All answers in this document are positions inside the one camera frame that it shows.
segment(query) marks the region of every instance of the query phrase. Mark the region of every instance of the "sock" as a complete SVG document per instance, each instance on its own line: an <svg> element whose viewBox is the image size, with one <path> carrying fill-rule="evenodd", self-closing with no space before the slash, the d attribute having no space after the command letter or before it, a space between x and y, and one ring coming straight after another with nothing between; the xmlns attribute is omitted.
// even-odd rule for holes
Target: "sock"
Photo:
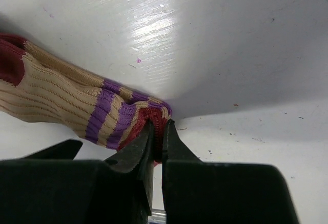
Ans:
<svg viewBox="0 0 328 224"><path fill-rule="evenodd" d="M172 110L164 102L129 90L69 64L11 34L0 34L0 111L36 123L61 123L79 137L120 150L146 121L155 127L155 160Z"/></svg>

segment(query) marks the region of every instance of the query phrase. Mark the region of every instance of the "purple stripe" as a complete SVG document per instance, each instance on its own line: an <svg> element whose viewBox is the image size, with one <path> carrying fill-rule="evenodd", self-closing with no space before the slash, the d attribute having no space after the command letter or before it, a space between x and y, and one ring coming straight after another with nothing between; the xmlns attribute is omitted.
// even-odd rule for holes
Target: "purple stripe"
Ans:
<svg viewBox="0 0 328 224"><path fill-rule="evenodd" d="M119 89L121 88L121 86L105 78L104 85L102 86L102 88L107 89L108 91L112 91L113 93L119 95Z"/></svg>
<svg viewBox="0 0 328 224"><path fill-rule="evenodd" d="M108 80L104 79L95 109L89 118L86 128L86 139L93 143L98 142L99 131L106 120L107 114L111 111L114 98L114 92L108 90L110 89L108 87L111 87L111 85L112 84L108 82ZM116 86L112 86L112 91L116 91Z"/></svg>
<svg viewBox="0 0 328 224"><path fill-rule="evenodd" d="M167 103L165 103L165 102L162 102L161 104L155 103L153 101L150 101L149 97L146 96L146 95L143 95L143 94L140 94L140 93L137 93L137 92L133 92L131 100L133 102L146 101L148 103L149 108L161 109L162 107L166 107L169 114L172 115L172 109Z"/></svg>
<svg viewBox="0 0 328 224"><path fill-rule="evenodd" d="M122 103L122 107L118 111L118 121L116 123L116 127L112 134L107 138L108 148L116 149L118 147L119 141L123 136L123 132L128 129L132 123L136 110L136 104L129 105Z"/></svg>

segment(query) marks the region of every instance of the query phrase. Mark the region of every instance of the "small debris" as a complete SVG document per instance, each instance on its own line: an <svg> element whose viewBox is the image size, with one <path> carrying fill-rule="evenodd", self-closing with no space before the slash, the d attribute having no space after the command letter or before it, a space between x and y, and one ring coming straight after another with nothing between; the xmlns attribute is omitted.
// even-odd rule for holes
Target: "small debris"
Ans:
<svg viewBox="0 0 328 224"><path fill-rule="evenodd" d="M265 141L263 141L261 138L252 138L253 140L256 140L256 141L260 141L260 142L263 142L265 143Z"/></svg>
<svg viewBox="0 0 328 224"><path fill-rule="evenodd" d="M135 68L135 69L137 69L135 66L133 66L132 64L129 64L129 66L131 66L132 68Z"/></svg>

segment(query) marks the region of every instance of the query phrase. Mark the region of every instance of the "knit sock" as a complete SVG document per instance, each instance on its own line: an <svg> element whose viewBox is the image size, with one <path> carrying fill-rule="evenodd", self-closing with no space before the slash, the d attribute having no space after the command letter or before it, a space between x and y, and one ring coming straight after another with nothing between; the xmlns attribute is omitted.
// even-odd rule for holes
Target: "knit sock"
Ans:
<svg viewBox="0 0 328 224"><path fill-rule="evenodd" d="M0 34L0 111L21 120L61 123L79 137L121 149L146 121L155 127L155 160L172 110L164 102L129 90L69 64L11 34Z"/></svg>

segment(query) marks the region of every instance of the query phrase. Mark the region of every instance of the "white surface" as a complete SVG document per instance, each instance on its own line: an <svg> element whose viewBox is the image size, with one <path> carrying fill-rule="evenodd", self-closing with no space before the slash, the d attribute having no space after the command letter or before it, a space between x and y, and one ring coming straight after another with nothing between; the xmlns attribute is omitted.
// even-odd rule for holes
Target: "white surface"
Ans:
<svg viewBox="0 0 328 224"><path fill-rule="evenodd" d="M0 28L166 100L204 160L276 165L301 222L328 222L328 0L0 0ZM0 133L2 158L75 136L6 114Z"/></svg>

